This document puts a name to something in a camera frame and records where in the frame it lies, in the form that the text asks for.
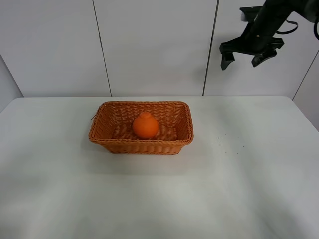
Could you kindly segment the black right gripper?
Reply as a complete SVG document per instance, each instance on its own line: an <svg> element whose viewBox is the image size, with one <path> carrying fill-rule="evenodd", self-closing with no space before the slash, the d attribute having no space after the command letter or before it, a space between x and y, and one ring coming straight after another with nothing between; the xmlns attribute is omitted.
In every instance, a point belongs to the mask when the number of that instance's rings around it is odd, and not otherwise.
<svg viewBox="0 0 319 239"><path fill-rule="evenodd" d="M240 10L247 25L241 36L221 43L219 49L222 54L222 71L235 61L234 52L254 55L251 61L253 67L275 57L276 49L281 48L284 43L281 38L273 36L293 8L288 0L267 0L262 6L241 7Z"/></svg>

